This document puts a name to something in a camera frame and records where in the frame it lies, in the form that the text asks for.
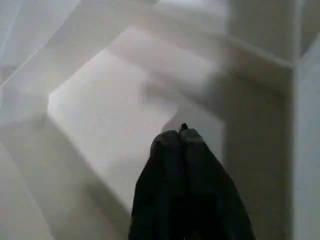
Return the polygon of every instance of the stair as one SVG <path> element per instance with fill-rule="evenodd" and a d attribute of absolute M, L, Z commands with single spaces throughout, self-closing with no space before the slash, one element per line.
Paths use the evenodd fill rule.
<path fill-rule="evenodd" d="M 257 238 L 289 239 L 289 101 L 315 36 L 294 24 L 300 5 L 241 1 L 0 2 L 0 154 L 39 236 L 126 239 L 152 140 L 187 122 Z"/>

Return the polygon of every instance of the white wall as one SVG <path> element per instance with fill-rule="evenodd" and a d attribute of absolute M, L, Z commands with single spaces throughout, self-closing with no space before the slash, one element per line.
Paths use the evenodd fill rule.
<path fill-rule="evenodd" d="M 304 0 L 302 11 L 302 54 L 305 54 L 320 32 L 320 1 Z"/>
<path fill-rule="evenodd" d="M 320 236 L 320 38 L 300 62 L 295 82 L 293 239 Z"/>

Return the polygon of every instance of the staircase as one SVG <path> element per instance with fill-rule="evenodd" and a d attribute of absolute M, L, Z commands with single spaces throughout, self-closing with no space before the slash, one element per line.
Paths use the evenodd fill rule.
<path fill-rule="evenodd" d="M 149 146 L 182 122 L 257 239 L 304 236 L 292 103 L 319 29 L 293 2 L 0 0 L 0 239 L 126 239 Z"/>

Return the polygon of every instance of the stair step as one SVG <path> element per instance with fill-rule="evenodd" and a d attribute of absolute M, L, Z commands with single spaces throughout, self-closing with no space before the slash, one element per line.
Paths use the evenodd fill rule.
<path fill-rule="evenodd" d="M 4 240 L 54 240 L 10 154 L 0 142 L 0 237 Z"/>
<path fill-rule="evenodd" d="M 6 69 L 5 78 L 48 42 L 78 2 L 79 0 L 22 1 L 18 14 L 13 14 L 14 24 L 8 32 L 8 38 L 0 55 L 0 66 Z"/>

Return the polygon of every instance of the wall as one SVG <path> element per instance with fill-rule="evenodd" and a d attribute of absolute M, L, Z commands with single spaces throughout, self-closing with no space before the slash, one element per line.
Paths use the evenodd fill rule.
<path fill-rule="evenodd" d="M 318 0 L 304 0 L 302 9 L 302 54 L 305 54 L 317 34 L 320 32 L 320 2 Z"/>
<path fill-rule="evenodd" d="M 320 235 L 320 38 L 300 62 L 295 82 L 293 239 Z"/>

